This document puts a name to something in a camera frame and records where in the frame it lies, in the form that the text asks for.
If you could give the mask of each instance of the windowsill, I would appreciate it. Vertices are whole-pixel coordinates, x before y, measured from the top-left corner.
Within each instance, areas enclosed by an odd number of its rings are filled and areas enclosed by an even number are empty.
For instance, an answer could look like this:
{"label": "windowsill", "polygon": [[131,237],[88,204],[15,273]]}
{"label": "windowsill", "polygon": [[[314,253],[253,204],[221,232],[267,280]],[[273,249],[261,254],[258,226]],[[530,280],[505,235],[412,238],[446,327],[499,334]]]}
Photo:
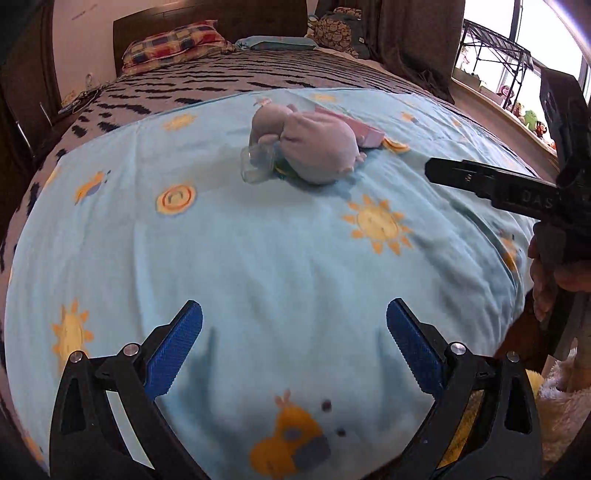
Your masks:
{"label": "windowsill", "polygon": [[454,78],[450,90],[456,107],[496,135],[540,177],[554,180],[559,171],[556,151],[532,133],[515,115]]}

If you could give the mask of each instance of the cartoon sun print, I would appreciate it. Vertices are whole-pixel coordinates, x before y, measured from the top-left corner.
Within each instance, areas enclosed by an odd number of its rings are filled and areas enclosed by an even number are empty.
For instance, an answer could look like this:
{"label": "cartoon sun print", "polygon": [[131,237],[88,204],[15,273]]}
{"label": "cartoon sun print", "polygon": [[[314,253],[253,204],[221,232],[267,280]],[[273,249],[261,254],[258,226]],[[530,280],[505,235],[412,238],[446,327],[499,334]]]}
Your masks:
{"label": "cartoon sun print", "polygon": [[337,101],[334,95],[329,95],[328,93],[313,93],[310,97],[317,102],[335,103]]}
{"label": "cartoon sun print", "polygon": [[173,130],[180,130],[181,128],[191,125],[196,118],[196,115],[188,115],[187,113],[184,115],[177,115],[170,122],[163,124],[162,128],[169,132]]}
{"label": "cartoon sun print", "polygon": [[272,103],[273,100],[271,100],[269,97],[262,97],[262,98],[257,98],[255,101],[255,105],[260,105],[260,106],[265,106],[269,103]]}
{"label": "cartoon sun print", "polygon": [[359,227],[351,232],[351,236],[369,238],[374,252],[378,255],[384,250],[384,244],[397,255],[400,255],[401,247],[413,247],[405,235],[412,233],[412,230],[401,223],[404,215],[391,212],[387,200],[376,204],[364,195],[363,205],[353,202],[348,202],[348,205],[357,215],[345,215],[343,220]]}
{"label": "cartoon sun print", "polygon": [[501,232],[501,243],[505,247],[505,251],[502,254],[503,262],[507,268],[512,271],[517,271],[517,259],[519,258],[519,250],[515,246],[515,235],[511,235],[511,238],[507,238],[504,232]]}
{"label": "cartoon sun print", "polygon": [[95,337],[92,332],[84,329],[87,319],[88,310],[78,313],[78,300],[74,299],[69,312],[62,304],[60,324],[51,324],[51,329],[57,337],[52,351],[57,355],[60,369],[64,367],[72,352],[81,350],[87,353],[85,342],[91,342]]}
{"label": "cartoon sun print", "polygon": [[394,153],[406,153],[410,150],[408,145],[392,140],[391,138],[384,137],[382,140],[382,146]]}

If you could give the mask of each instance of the green plush toy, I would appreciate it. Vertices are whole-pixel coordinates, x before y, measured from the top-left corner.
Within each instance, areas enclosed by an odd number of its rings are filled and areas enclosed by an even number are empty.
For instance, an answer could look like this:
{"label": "green plush toy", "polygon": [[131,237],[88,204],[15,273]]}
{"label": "green plush toy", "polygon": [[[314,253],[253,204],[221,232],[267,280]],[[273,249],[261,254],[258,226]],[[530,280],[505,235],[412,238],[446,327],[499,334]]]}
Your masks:
{"label": "green plush toy", "polygon": [[535,114],[533,110],[527,110],[525,115],[523,116],[523,124],[529,128],[532,132],[535,132],[535,125],[538,121],[538,116]]}

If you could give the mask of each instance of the dark wooden headboard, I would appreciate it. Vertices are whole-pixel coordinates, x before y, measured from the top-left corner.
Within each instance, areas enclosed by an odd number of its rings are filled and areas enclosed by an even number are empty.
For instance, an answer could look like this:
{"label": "dark wooden headboard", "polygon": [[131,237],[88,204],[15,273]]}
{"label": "dark wooden headboard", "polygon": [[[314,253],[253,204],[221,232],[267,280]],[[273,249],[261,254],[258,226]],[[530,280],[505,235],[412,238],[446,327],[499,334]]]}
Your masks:
{"label": "dark wooden headboard", "polygon": [[303,37],[308,29],[306,0],[183,0],[149,8],[113,22],[117,75],[133,41],[201,20],[218,20],[217,30],[231,42],[252,35]]}

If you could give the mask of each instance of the light blue blanket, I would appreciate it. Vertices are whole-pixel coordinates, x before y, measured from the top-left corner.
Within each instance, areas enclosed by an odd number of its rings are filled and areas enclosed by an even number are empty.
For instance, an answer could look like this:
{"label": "light blue blanket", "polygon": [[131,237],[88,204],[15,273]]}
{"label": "light blue blanket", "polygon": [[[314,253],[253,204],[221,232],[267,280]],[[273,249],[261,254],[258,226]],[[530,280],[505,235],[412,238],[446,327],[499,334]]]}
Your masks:
{"label": "light blue blanket", "polygon": [[[493,354],[521,313],[533,221],[423,173],[432,156],[527,173],[521,160],[428,98],[264,95],[354,116],[410,150],[367,151],[332,186],[246,184],[240,151],[263,96],[248,93],[151,116],[65,155],[19,241],[5,328],[14,403],[46,460],[68,354],[114,355],[188,299],[204,328],[158,402],[213,480],[358,480],[402,451],[432,399],[387,331],[392,299],[479,354]],[[289,412],[320,440],[282,434]]]}

